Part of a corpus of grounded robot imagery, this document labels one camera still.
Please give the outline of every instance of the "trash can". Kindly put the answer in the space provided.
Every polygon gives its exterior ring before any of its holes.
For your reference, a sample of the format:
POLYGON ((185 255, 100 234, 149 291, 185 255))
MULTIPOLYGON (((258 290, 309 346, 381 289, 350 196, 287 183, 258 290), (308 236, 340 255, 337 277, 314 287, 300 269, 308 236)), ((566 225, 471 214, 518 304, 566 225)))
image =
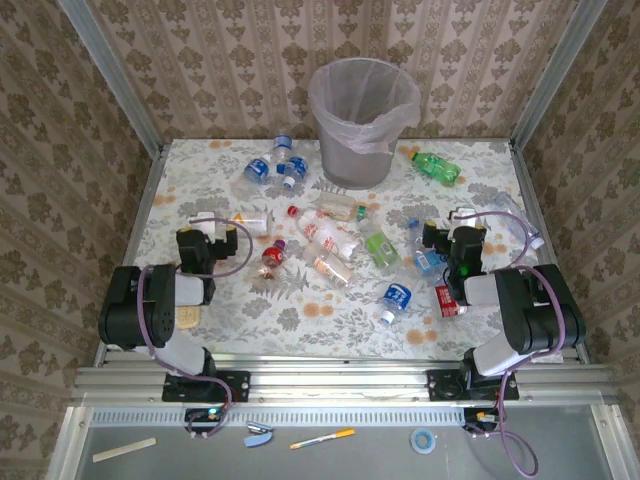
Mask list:
POLYGON ((420 121, 420 90, 403 70, 373 58, 346 58, 319 68, 309 84, 322 167, 348 189, 382 182, 402 130, 420 121))

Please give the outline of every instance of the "tape roll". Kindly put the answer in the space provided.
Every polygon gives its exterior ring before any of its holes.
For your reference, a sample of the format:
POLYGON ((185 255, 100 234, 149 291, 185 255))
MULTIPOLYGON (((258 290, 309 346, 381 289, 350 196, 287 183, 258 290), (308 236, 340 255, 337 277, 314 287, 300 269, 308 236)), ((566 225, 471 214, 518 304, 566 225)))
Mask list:
POLYGON ((436 448, 436 437, 425 428, 416 428, 411 434, 411 448, 422 455, 431 453, 436 448))

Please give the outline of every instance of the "blue label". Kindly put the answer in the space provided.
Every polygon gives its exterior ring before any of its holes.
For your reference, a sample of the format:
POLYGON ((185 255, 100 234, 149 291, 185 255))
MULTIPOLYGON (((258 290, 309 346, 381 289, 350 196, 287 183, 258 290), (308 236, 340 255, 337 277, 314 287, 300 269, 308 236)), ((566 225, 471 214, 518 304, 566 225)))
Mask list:
POLYGON ((307 174, 307 162, 305 162, 302 158, 291 157, 287 163, 292 165, 293 169, 298 172, 298 175, 300 175, 302 178, 304 178, 307 174))
POLYGON ((260 158, 254 158, 249 162, 249 165, 247 165, 244 170, 245 172, 249 171, 254 173, 261 181, 264 182, 269 174, 269 165, 260 158))
POLYGON ((293 145, 293 141, 289 135, 278 135, 273 139, 273 148, 285 147, 291 150, 291 145, 293 145))
POLYGON ((395 303, 401 310, 407 308, 409 300, 411 300, 411 290, 403 287, 399 283, 392 283, 384 294, 385 300, 395 303))
POLYGON ((429 250, 428 252, 421 253, 415 257, 415 262, 416 265, 418 265, 418 267, 425 273, 433 267, 437 267, 438 265, 445 263, 435 250, 429 250))

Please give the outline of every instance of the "pen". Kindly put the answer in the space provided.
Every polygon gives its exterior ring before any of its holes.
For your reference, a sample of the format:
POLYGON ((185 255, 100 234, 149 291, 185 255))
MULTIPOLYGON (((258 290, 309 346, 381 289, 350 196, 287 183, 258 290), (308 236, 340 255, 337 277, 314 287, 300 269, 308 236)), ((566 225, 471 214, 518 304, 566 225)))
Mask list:
POLYGON ((340 430, 339 432, 332 433, 331 435, 324 435, 322 437, 312 438, 311 440, 305 440, 304 442, 293 443, 289 448, 291 450, 297 450, 298 448, 308 447, 309 445, 326 442, 327 440, 333 440, 334 438, 349 437, 355 434, 356 431, 353 428, 348 428, 346 430, 340 430))

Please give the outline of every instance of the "patterned wallpaper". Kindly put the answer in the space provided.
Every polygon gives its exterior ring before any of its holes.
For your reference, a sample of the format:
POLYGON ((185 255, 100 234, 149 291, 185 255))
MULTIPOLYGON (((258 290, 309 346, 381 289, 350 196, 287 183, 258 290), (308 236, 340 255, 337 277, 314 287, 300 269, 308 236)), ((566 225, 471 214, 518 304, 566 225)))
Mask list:
POLYGON ((407 70, 409 137, 508 137, 577 0, 90 0, 158 132, 315 137, 307 86, 332 60, 407 70))
POLYGON ((0 1, 0 478, 44 478, 149 159, 54 1, 0 1))
POLYGON ((640 1, 609 1, 525 158, 640 445, 640 1))

